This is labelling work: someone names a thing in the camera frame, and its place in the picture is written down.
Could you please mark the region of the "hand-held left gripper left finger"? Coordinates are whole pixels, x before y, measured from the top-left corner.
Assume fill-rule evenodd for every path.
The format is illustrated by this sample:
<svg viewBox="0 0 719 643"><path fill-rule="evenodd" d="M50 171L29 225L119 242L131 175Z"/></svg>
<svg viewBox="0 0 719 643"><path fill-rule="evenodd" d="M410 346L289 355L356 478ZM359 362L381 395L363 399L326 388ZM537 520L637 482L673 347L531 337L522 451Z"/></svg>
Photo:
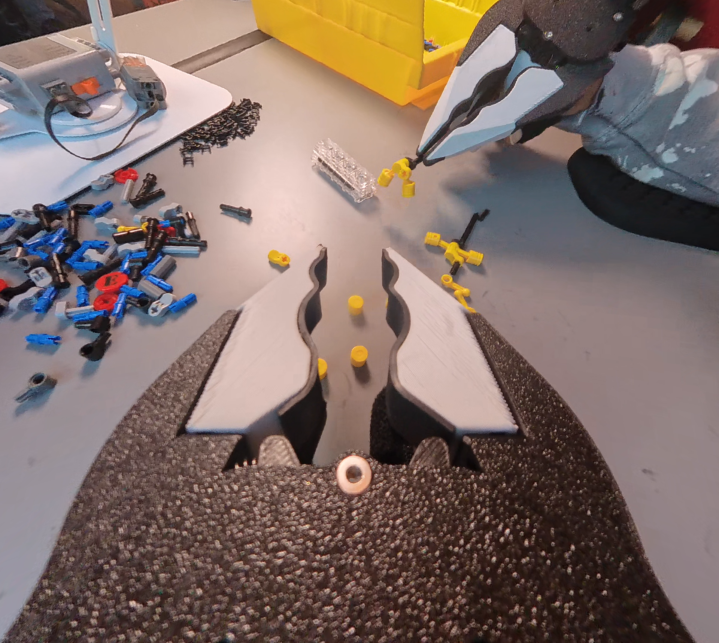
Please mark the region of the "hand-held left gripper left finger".
<svg viewBox="0 0 719 643"><path fill-rule="evenodd" d="M327 248L316 246L238 308L238 318L216 358L185 423L189 433L285 435L311 432L291 411L318 380L318 353L311 334L322 317L320 293L327 283Z"/></svg>

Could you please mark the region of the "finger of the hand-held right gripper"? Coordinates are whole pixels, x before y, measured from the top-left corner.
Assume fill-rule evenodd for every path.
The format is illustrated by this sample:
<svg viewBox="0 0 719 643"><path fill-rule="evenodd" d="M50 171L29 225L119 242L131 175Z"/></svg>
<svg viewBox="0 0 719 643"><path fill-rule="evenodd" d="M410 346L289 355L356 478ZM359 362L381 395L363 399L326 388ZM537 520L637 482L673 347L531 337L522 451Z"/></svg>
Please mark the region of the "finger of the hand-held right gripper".
<svg viewBox="0 0 719 643"><path fill-rule="evenodd" d="M454 68L428 121L418 155L431 150L458 127L467 117L479 91L480 82L487 76L494 82L506 76L516 57L516 34L499 25L463 62Z"/></svg>
<svg viewBox="0 0 719 643"><path fill-rule="evenodd" d="M562 88L562 81L555 72L538 66L526 68L506 87L508 73L497 82L489 76L480 82L467 117L429 155L422 156L425 165L508 136L522 116Z"/></svg>

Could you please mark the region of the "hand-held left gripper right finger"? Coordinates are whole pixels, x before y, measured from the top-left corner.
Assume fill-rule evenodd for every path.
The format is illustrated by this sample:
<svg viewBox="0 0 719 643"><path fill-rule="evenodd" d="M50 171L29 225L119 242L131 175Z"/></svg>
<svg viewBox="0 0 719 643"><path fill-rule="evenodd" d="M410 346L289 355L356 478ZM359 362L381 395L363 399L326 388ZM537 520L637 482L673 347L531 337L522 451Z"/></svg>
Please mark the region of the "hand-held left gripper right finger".
<svg viewBox="0 0 719 643"><path fill-rule="evenodd" d="M467 311L392 248L382 252L390 353L387 410L401 435L516 434Z"/></svg>

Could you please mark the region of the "yellow piston crank assembly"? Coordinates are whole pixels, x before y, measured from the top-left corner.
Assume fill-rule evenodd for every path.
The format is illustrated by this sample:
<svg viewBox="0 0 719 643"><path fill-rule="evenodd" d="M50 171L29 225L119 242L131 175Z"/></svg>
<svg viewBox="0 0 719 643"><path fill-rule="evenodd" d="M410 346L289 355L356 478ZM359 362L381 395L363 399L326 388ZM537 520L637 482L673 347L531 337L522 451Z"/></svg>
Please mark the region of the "yellow piston crank assembly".
<svg viewBox="0 0 719 643"><path fill-rule="evenodd" d="M467 242L475 225L483 221L489 214L490 209L485 209L481 213L475 212L465 227L463 234L459 238L455 238L449 242L443 240L438 233L427 232L424 243L426 245L440 247L444 250L445 259L449 261L451 265L451 276L455 276L459 269L466 263L473 266L479 266L482 263L484 255L481 252L468 248Z"/></svg>
<svg viewBox="0 0 719 643"><path fill-rule="evenodd" d="M383 169L377 178L379 186L388 187L392 180L399 179L402 182L402 196L411 198L415 196L416 184L412 180L414 169L422 162L422 158L401 158L395 161L389 169Z"/></svg>

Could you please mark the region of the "pile of mixed building parts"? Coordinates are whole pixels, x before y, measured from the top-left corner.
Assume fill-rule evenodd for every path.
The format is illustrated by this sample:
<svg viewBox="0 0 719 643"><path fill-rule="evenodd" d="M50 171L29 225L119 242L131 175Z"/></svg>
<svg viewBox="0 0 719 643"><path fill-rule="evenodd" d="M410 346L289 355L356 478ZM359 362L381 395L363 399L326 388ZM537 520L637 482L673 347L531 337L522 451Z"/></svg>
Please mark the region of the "pile of mixed building parts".
<svg viewBox="0 0 719 643"><path fill-rule="evenodd" d="M124 168L79 195L1 214L1 350L84 345L126 319L160 324L201 298L209 243L154 173Z"/></svg>

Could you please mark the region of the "person's right forearm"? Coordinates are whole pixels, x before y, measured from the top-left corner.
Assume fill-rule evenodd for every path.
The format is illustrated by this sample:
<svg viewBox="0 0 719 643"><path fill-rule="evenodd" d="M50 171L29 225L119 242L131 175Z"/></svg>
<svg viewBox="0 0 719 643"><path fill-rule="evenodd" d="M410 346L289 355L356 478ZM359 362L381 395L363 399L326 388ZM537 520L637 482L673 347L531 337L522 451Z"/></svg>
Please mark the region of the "person's right forearm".
<svg viewBox="0 0 719 643"><path fill-rule="evenodd" d="M638 181L718 205L718 50L627 45L591 105L557 127Z"/></svg>

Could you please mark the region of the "grey desk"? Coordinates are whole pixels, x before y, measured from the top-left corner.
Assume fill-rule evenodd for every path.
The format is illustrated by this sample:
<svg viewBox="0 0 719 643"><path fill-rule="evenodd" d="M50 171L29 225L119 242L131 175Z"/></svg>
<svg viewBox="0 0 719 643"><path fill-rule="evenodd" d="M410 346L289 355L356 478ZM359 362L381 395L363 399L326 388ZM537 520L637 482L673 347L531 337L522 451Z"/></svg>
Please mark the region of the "grey desk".
<svg viewBox="0 0 719 643"><path fill-rule="evenodd" d="M145 389L227 309L328 248L323 317L328 418L316 462L367 451L373 398L394 340L385 322L381 251L389 246L438 282L442 253L428 231L462 233L490 209L470 246L480 268L461 271L476 308L568 403L620 486L670 601L699 642L718 641L718 256L627 234L577 198L566 161L578 139L557 129L526 146L490 145L395 181L355 204L312 170L321 139L373 174L414 152L427 112L396 107L290 48L268 40L199 73L234 99L262 105L252 136L183 166L171 145L139 163L167 198L196 216L211 262L201 298L160 324L126 319L103 360L77 338L54 352L1 351L1 633L22 610L67 510L98 451ZM219 205L252 210L252 218ZM364 298L363 313L347 300ZM350 351L368 359L354 368ZM14 401L34 373L58 382Z"/></svg>
<svg viewBox="0 0 719 643"><path fill-rule="evenodd" d="M121 54L196 73L268 40L249 0L178 0L113 19Z"/></svg>

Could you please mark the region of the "red plastic crate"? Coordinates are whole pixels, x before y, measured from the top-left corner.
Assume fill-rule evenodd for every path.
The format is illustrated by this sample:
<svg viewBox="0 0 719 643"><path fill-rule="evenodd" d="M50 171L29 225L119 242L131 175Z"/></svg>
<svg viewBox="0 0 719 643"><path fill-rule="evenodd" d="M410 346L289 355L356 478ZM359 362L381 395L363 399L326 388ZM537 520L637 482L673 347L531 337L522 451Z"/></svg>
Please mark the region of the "red plastic crate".
<svg viewBox="0 0 719 643"><path fill-rule="evenodd" d="M683 50L718 48L718 0L675 0L685 20L670 40Z"/></svg>

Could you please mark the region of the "black angled connector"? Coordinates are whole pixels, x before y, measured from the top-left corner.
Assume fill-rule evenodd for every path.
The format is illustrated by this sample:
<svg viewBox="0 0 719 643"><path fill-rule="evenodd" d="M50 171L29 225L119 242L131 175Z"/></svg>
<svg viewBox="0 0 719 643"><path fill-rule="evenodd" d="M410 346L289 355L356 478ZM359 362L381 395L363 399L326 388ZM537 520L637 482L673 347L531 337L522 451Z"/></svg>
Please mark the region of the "black angled connector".
<svg viewBox="0 0 719 643"><path fill-rule="evenodd" d="M100 333L94 340L85 343L79 349L79 354L87 361L99 361L103 359L108 347L111 344L112 333L108 330Z"/></svg>

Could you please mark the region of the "transparent cylinder block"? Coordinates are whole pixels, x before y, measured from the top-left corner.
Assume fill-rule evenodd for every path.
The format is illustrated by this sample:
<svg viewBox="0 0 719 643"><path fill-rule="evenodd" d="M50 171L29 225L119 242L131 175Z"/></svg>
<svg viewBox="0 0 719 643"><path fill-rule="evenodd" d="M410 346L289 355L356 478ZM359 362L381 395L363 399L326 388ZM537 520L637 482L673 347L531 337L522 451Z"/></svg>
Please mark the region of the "transparent cylinder block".
<svg viewBox="0 0 719 643"><path fill-rule="evenodd" d="M332 140L319 141L311 161L315 171L325 174L356 203L372 198L377 192L377 181L372 174Z"/></svg>

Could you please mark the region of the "small grey connector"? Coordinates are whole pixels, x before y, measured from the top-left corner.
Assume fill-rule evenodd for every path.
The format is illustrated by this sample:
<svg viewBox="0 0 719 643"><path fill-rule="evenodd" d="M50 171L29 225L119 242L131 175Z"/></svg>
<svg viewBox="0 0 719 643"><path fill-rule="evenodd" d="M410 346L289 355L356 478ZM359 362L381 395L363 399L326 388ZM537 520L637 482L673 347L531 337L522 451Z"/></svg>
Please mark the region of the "small grey connector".
<svg viewBox="0 0 719 643"><path fill-rule="evenodd" d="M14 396L14 401L22 404L33 398L51 391L57 385L57 380L45 373L37 372L31 375L25 387Z"/></svg>

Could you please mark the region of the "pile of black clip pins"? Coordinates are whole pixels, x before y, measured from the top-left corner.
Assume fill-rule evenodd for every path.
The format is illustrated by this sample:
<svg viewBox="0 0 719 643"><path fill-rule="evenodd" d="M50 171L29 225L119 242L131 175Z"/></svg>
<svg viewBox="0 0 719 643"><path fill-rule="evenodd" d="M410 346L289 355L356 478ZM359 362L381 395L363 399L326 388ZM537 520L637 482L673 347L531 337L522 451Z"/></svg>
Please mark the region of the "pile of black clip pins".
<svg viewBox="0 0 719 643"><path fill-rule="evenodd" d="M211 152L236 139L245 139L255 132L262 105L244 98L232 102L213 117L194 126L181 137L180 155L185 166L194 164L196 153Z"/></svg>

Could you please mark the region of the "white metal stand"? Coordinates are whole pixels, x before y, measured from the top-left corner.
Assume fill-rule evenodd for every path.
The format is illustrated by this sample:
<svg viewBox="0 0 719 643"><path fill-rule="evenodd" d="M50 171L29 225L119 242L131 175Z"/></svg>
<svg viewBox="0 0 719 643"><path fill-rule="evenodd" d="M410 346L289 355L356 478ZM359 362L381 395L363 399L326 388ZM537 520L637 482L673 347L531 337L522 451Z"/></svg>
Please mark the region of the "white metal stand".
<svg viewBox="0 0 719 643"><path fill-rule="evenodd" d="M115 89L91 99L61 92L41 115L1 102L2 214L75 194L100 174L161 148L231 103L229 91L142 56L165 84L167 108L139 108L119 75L127 54L116 48L110 0L87 1L94 42L74 40L111 55L107 66Z"/></svg>

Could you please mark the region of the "grey battery box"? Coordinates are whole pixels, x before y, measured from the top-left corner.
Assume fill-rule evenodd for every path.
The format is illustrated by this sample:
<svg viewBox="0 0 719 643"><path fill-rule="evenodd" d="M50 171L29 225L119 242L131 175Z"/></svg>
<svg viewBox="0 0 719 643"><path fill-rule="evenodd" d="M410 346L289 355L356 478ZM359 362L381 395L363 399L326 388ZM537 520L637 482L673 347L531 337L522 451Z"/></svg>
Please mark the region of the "grey battery box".
<svg viewBox="0 0 719 643"><path fill-rule="evenodd" d="M61 34L1 46L1 101L41 115L61 92L91 99L115 89L111 55Z"/></svg>

